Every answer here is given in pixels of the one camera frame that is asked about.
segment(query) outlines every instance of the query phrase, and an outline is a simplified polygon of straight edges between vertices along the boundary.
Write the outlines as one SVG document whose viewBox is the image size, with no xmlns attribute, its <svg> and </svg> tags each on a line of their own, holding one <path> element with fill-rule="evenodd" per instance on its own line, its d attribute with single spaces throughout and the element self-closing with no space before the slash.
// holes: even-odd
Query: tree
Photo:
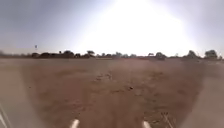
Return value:
<svg viewBox="0 0 224 128">
<path fill-rule="evenodd" d="M 148 56 L 154 56 L 154 54 L 153 53 L 149 53 Z"/>
<path fill-rule="evenodd" d="M 217 53 L 215 50 L 209 50 L 205 52 L 205 59 L 217 59 Z"/>
<path fill-rule="evenodd" d="M 123 58 L 128 58 L 128 54 L 123 54 L 122 57 Z"/>
<path fill-rule="evenodd" d="M 74 57 L 74 53 L 72 51 L 66 50 L 63 53 L 63 57 L 64 58 L 73 58 Z"/>
<path fill-rule="evenodd" d="M 222 60 L 222 56 L 219 56 L 219 60 Z"/>
<path fill-rule="evenodd" d="M 198 56 L 195 54 L 194 51 L 189 50 L 189 52 L 188 52 L 186 58 L 195 59 L 195 58 L 198 58 Z"/>
<path fill-rule="evenodd" d="M 39 54 L 38 54 L 38 53 L 32 53 L 32 54 L 31 54 L 31 57 L 32 57 L 32 58 L 37 58 L 37 57 L 39 57 Z"/>
<path fill-rule="evenodd" d="M 111 58 L 111 57 L 112 57 L 112 55 L 111 55 L 111 54 L 107 54 L 107 55 L 106 55 L 106 57 Z"/>
<path fill-rule="evenodd" d="M 50 58 L 50 53 L 48 52 L 41 53 L 39 58 Z"/>
<path fill-rule="evenodd" d="M 5 56 L 4 52 L 0 50 L 0 57 Z"/>
<path fill-rule="evenodd" d="M 116 52 L 116 56 L 117 56 L 117 57 L 121 57 L 121 56 L 122 56 L 122 53 L 120 53 L 120 52 Z"/>
<path fill-rule="evenodd" d="M 102 53 L 102 55 L 101 55 L 102 57 L 104 57 L 104 56 L 106 56 L 106 54 L 105 53 Z"/>
<path fill-rule="evenodd" d="M 92 51 L 92 50 L 88 50 L 88 51 L 87 51 L 87 54 L 88 54 L 90 57 L 93 57 L 94 54 L 95 54 L 95 52 Z"/>
<path fill-rule="evenodd" d="M 75 58 L 81 58 L 81 54 L 80 53 L 76 53 L 75 54 Z"/>
<path fill-rule="evenodd" d="M 166 55 L 164 55 L 161 52 L 157 52 L 155 58 L 158 59 L 158 60 L 165 60 Z"/>
<path fill-rule="evenodd" d="M 50 53 L 51 58 L 60 58 L 61 55 L 57 53 Z"/>
<path fill-rule="evenodd" d="M 137 55 L 136 54 L 131 54 L 130 57 L 135 58 L 135 57 L 137 57 Z"/>
<path fill-rule="evenodd" d="M 90 55 L 89 54 L 85 54 L 82 56 L 82 58 L 90 58 Z"/>
</svg>

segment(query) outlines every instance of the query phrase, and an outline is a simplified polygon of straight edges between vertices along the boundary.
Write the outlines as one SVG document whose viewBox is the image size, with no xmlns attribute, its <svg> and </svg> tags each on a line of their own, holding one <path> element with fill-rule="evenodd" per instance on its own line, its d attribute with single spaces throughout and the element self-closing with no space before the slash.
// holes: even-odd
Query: tree line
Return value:
<svg viewBox="0 0 224 128">
<path fill-rule="evenodd" d="M 50 59 L 50 58 L 155 58 L 158 60 L 165 60 L 168 58 L 162 52 L 157 52 L 155 55 L 153 53 L 149 53 L 147 56 L 137 56 L 136 54 L 122 54 L 120 52 L 116 52 L 115 54 L 106 54 L 102 53 L 101 55 L 95 54 L 94 51 L 88 50 L 85 54 L 80 53 L 73 53 L 70 50 L 66 50 L 64 52 L 59 51 L 58 53 L 32 53 L 32 54 L 5 54 L 4 52 L 0 51 L 0 57 L 5 58 L 36 58 L 36 59 Z M 195 54 L 194 51 L 189 50 L 188 54 L 182 57 L 179 56 L 171 56 L 169 58 L 186 58 L 186 59 L 222 59 L 221 56 L 217 55 L 215 50 L 209 50 L 205 52 L 205 56 L 202 58 Z"/>
</svg>

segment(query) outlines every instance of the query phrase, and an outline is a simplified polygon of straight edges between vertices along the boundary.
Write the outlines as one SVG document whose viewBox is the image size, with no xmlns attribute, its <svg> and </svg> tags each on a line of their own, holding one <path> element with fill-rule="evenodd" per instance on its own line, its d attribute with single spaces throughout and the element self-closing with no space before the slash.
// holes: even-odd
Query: distant tree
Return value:
<svg viewBox="0 0 224 128">
<path fill-rule="evenodd" d="M 103 58 L 105 56 L 106 56 L 106 54 L 105 53 L 102 53 L 100 57 Z"/>
<path fill-rule="evenodd" d="M 153 53 L 149 53 L 148 56 L 154 56 L 154 54 Z"/>
<path fill-rule="evenodd" d="M 117 56 L 117 57 L 122 57 L 122 53 L 120 53 L 120 52 L 116 52 L 116 56 Z"/>
<path fill-rule="evenodd" d="M 112 55 L 111 55 L 111 54 L 107 54 L 106 57 L 107 57 L 107 58 L 111 58 Z"/>
<path fill-rule="evenodd" d="M 80 53 L 76 53 L 75 54 L 75 58 L 81 58 L 81 54 Z"/>
<path fill-rule="evenodd" d="M 158 59 L 158 60 L 165 60 L 166 55 L 164 55 L 161 52 L 157 52 L 155 58 Z"/>
<path fill-rule="evenodd" d="M 38 58 L 38 57 L 39 57 L 39 54 L 38 54 L 38 53 L 32 53 L 32 54 L 31 54 L 31 57 L 32 57 L 32 58 Z"/>
<path fill-rule="evenodd" d="M 66 50 L 63 53 L 63 57 L 64 58 L 73 58 L 74 57 L 74 53 L 72 51 Z"/>
<path fill-rule="evenodd" d="M 122 57 L 123 58 L 128 58 L 129 56 L 128 56 L 128 54 L 123 54 Z"/>
<path fill-rule="evenodd" d="M 135 58 L 135 57 L 137 57 L 137 55 L 136 54 L 131 54 L 130 57 Z"/>
<path fill-rule="evenodd" d="M 24 54 L 24 53 L 18 54 L 18 57 L 21 57 L 21 58 L 26 58 L 26 57 L 31 57 L 31 56 L 32 56 L 32 54 Z"/>
<path fill-rule="evenodd" d="M 111 55 L 112 58 L 118 58 L 116 54 Z"/>
<path fill-rule="evenodd" d="M 51 58 L 60 58 L 61 55 L 57 53 L 50 53 Z"/>
<path fill-rule="evenodd" d="M 3 56 L 5 56 L 5 53 L 2 50 L 0 50 L 0 57 L 3 57 Z"/>
<path fill-rule="evenodd" d="M 96 54 L 96 57 L 100 57 L 100 54 Z"/>
<path fill-rule="evenodd" d="M 92 51 L 92 50 L 88 50 L 88 51 L 87 51 L 87 54 L 89 54 L 90 56 L 94 56 L 95 52 Z"/>
<path fill-rule="evenodd" d="M 81 56 L 82 58 L 90 58 L 90 55 L 89 54 L 85 54 L 83 56 Z"/>
<path fill-rule="evenodd" d="M 222 56 L 219 56 L 219 60 L 222 60 Z"/>
<path fill-rule="evenodd" d="M 215 50 L 209 50 L 205 52 L 205 59 L 217 59 L 217 53 Z"/>
<path fill-rule="evenodd" d="M 50 53 L 44 52 L 39 55 L 39 58 L 50 58 Z"/>
<path fill-rule="evenodd" d="M 188 52 L 188 54 L 187 54 L 187 56 L 186 56 L 187 58 L 190 58 L 190 59 L 196 59 L 196 58 L 198 58 L 198 56 L 195 54 L 195 52 L 194 51 L 192 51 L 192 50 L 189 50 L 189 52 Z"/>
</svg>

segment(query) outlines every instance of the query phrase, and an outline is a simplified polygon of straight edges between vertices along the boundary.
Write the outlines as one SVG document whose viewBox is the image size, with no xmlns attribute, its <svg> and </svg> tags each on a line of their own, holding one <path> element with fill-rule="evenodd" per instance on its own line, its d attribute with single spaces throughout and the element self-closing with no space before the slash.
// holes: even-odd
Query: sky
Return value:
<svg viewBox="0 0 224 128">
<path fill-rule="evenodd" d="M 223 0 L 1 0 L 0 50 L 224 55 L 223 6 Z"/>
</svg>

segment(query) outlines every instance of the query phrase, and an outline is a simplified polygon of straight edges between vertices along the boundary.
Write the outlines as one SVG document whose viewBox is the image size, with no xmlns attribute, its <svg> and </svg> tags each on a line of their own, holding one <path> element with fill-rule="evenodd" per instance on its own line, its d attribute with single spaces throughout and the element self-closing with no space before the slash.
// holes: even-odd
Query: haze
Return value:
<svg viewBox="0 0 224 128">
<path fill-rule="evenodd" d="M 222 0 L 2 0 L 0 49 L 223 54 L 223 5 Z"/>
</svg>

